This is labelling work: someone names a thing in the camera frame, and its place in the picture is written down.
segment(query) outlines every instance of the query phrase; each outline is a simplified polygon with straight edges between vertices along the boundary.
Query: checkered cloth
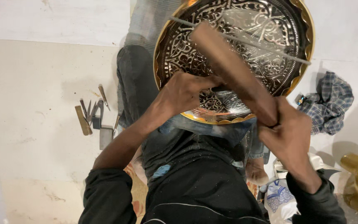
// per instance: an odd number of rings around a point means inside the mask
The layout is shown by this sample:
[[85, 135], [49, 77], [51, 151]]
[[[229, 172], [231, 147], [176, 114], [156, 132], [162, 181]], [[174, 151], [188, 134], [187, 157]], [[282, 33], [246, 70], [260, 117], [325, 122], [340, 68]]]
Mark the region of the checkered cloth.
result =
[[326, 72], [317, 85], [317, 93], [306, 96], [300, 109], [312, 119], [311, 134], [339, 132], [353, 99], [351, 86], [335, 73]]

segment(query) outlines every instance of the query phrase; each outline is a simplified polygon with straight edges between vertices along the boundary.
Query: metal plate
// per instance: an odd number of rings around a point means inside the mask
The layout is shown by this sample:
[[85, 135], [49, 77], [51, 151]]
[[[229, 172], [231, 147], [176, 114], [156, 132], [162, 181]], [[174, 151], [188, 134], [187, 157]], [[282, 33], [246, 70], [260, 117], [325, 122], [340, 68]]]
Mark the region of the metal plate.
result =
[[[178, 10], [176, 16], [195, 24], [208, 20], [222, 33], [310, 59], [305, 51], [311, 44], [306, 38], [310, 26], [302, 20], [301, 13], [300, 8], [287, 0], [199, 0]], [[192, 45], [189, 39], [192, 30], [171, 21], [162, 31], [155, 52], [155, 75], [159, 89], [177, 70], [200, 76], [214, 74], [208, 60]], [[301, 75], [304, 65], [298, 62], [237, 41], [228, 41], [232, 50], [250, 65], [273, 96], [288, 94], [286, 89], [291, 87], [292, 80]], [[234, 92], [222, 91], [201, 93], [200, 108], [184, 115], [201, 122], [226, 124], [243, 121], [250, 114], [251, 111]]]

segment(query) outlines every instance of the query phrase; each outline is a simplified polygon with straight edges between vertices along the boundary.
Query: black shirt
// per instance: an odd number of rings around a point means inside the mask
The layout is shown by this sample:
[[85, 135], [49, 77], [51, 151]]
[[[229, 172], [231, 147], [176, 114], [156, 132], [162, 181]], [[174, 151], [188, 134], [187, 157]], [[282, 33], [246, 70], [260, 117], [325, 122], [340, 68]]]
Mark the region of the black shirt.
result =
[[[313, 195], [302, 191], [291, 175], [287, 184], [300, 215], [293, 223], [346, 223], [333, 196], [333, 185], [322, 178]], [[132, 179], [123, 170], [92, 170], [86, 179], [85, 209], [79, 223], [136, 222]], [[201, 158], [158, 177], [146, 198], [142, 223], [266, 223], [242, 176], [219, 158]]]

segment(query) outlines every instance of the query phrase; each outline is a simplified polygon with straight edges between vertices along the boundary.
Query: white wall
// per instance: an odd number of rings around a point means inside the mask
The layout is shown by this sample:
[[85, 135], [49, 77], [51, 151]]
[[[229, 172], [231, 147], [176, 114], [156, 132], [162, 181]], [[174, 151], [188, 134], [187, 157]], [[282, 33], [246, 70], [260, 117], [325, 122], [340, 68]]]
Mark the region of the white wall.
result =
[[129, 0], [0, 0], [0, 39], [123, 45]]

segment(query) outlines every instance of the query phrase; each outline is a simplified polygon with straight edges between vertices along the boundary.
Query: person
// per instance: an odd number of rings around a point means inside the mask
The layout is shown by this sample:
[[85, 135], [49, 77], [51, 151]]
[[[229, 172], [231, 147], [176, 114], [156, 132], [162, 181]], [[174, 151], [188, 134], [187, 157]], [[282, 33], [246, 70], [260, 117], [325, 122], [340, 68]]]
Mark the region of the person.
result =
[[[140, 146], [149, 187], [142, 223], [267, 223], [231, 164], [227, 141], [179, 128], [162, 133], [159, 128], [198, 107], [200, 91], [220, 85], [221, 79], [177, 72], [158, 92], [152, 88], [151, 56], [133, 45], [118, 53], [117, 76], [128, 127], [95, 160], [86, 179], [80, 224], [136, 222], [132, 179], [123, 169]], [[287, 184], [300, 212], [293, 223], [346, 223], [334, 186], [309, 162], [311, 119], [284, 97], [276, 100], [279, 125], [258, 124], [259, 138], [289, 171]]]

